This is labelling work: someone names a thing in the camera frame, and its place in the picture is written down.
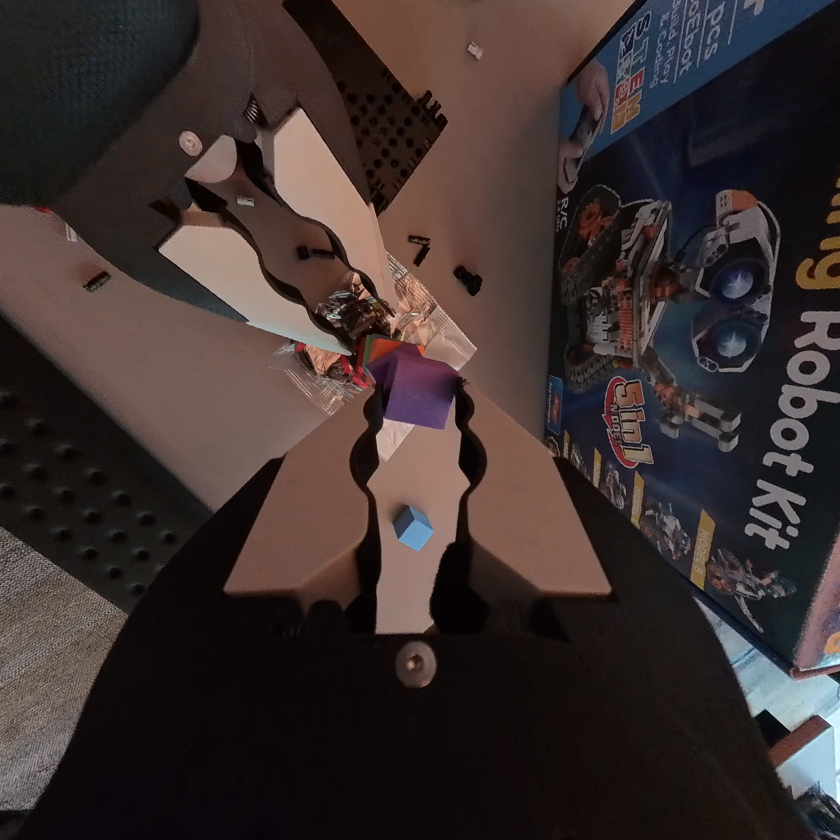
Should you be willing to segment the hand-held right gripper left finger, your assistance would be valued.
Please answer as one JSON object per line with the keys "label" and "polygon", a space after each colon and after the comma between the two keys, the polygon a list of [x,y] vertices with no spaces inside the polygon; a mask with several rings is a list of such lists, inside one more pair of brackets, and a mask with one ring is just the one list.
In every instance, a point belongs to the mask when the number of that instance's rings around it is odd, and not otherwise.
{"label": "hand-held right gripper left finger", "polygon": [[382,389],[372,387],[281,459],[224,585],[230,596],[278,596],[303,613],[336,602],[374,633],[382,539],[369,487],[380,465]]}

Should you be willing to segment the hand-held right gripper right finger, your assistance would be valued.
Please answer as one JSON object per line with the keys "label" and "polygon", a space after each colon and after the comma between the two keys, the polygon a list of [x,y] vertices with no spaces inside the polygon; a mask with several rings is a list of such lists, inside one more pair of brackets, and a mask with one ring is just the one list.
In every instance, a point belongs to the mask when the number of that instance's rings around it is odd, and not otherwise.
{"label": "hand-held right gripper right finger", "polygon": [[454,540],[430,615],[441,634],[564,634],[556,605],[613,589],[549,450],[466,380],[455,393]]}

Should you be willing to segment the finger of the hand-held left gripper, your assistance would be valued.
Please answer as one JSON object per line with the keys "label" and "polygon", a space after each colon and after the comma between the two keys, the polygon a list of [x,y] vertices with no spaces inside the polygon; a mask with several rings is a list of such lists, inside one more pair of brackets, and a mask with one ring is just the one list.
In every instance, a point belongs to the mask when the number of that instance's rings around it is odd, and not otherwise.
{"label": "finger of the hand-held left gripper", "polygon": [[226,303],[248,326],[339,355],[347,340],[316,315],[299,289],[268,271],[249,231],[223,204],[218,212],[193,203],[181,211],[159,253]]}
{"label": "finger of the hand-held left gripper", "polygon": [[237,143],[248,179],[270,199],[328,236],[337,257],[357,273],[387,309],[396,289],[382,231],[371,203],[352,183],[303,108],[272,127],[257,128],[255,141]]}

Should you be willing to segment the black perforated building plate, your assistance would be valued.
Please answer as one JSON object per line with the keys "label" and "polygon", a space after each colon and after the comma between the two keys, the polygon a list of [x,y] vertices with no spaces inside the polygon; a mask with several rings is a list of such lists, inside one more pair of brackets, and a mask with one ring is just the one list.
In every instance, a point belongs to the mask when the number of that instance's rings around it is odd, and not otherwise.
{"label": "black perforated building plate", "polygon": [[404,188],[448,125],[431,91],[415,98],[331,1],[286,1],[342,96],[376,215]]}

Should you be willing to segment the blue foam cube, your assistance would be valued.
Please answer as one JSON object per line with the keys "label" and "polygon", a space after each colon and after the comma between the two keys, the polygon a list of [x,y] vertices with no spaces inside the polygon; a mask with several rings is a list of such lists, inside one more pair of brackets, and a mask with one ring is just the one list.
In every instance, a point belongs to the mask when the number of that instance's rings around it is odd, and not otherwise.
{"label": "blue foam cube", "polygon": [[434,527],[425,513],[403,506],[392,521],[398,542],[415,552],[422,551],[434,535]]}

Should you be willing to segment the purple foam cube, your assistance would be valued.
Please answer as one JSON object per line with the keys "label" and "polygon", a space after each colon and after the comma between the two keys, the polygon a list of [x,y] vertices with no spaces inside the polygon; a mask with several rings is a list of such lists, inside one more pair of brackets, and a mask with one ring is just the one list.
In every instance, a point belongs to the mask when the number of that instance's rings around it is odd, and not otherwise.
{"label": "purple foam cube", "polygon": [[418,346],[399,343],[367,364],[382,390],[384,419],[444,430],[460,380],[449,364],[426,358]]}

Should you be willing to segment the clear plastic parts bag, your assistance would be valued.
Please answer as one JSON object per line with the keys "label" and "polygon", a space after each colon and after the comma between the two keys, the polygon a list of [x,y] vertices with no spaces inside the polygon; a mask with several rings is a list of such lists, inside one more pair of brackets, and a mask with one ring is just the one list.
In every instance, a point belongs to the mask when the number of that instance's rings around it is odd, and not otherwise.
{"label": "clear plastic parts bag", "polygon": [[387,314],[364,288],[361,277],[344,274],[337,290],[317,306],[317,313],[339,327],[350,339],[349,355],[339,355],[285,339],[271,357],[270,367],[283,372],[309,402],[331,416],[374,380],[369,363],[356,350],[360,337],[369,333],[422,344],[424,354],[459,371],[475,354],[475,345],[438,304],[425,286],[393,257],[388,256],[395,282],[394,314]]}

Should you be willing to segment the black perforated pad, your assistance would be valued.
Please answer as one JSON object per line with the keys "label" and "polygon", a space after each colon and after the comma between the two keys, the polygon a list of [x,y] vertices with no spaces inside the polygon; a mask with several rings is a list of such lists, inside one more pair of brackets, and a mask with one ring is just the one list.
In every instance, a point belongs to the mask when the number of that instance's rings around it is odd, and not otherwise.
{"label": "black perforated pad", "polygon": [[131,613],[210,510],[5,318],[2,527]]}

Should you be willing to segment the blue robot kit box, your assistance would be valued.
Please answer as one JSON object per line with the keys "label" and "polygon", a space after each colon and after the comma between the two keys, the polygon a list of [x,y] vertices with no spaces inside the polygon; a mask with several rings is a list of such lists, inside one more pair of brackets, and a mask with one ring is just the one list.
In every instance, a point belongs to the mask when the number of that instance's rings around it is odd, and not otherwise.
{"label": "blue robot kit box", "polygon": [[636,2],[561,94],[545,443],[838,675],[839,4]]}

